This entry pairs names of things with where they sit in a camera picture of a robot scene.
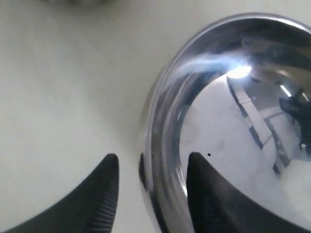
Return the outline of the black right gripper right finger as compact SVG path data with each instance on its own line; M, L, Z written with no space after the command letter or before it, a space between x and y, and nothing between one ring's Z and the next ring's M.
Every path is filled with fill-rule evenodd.
M188 206L197 233L306 233L252 201L199 152L189 155Z

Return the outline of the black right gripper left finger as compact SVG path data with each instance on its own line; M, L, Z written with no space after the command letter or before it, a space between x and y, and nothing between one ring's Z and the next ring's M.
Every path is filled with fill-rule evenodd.
M7 230L9 233L110 233L119 196L119 160L107 154L59 202Z

